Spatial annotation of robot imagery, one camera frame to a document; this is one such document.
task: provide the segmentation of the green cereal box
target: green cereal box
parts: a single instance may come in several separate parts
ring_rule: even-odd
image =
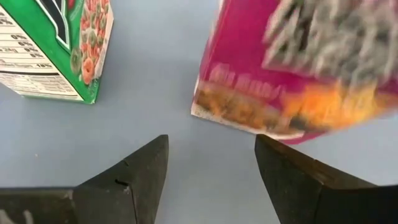
[[[112,24],[109,0],[0,0],[0,83],[94,103]]]

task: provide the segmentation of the gray surface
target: gray surface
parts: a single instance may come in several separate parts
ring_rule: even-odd
[[[112,4],[97,104],[21,98],[0,86],[0,186],[77,185],[169,134],[157,223],[279,223],[254,136],[190,116],[216,0]],[[296,148],[376,184],[396,184],[397,125],[373,121]]]

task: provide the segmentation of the nutrition facts label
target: nutrition facts label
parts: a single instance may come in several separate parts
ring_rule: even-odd
[[[1,6],[0,83],[21,95],[83,100]]]

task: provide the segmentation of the pink cereal box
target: pink cereal box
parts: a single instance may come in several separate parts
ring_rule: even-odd
[[[286,144],[398,106],[395,0],[224,0],[192,115]]]

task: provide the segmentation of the blurry cereal box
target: blurry cereal box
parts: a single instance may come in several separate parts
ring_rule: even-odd
[[[398,105],[395,0],[224,0],[192,114],[297,144]]]
[[[0,0],[0,83],[94,103],[112,24],[109,0]]]

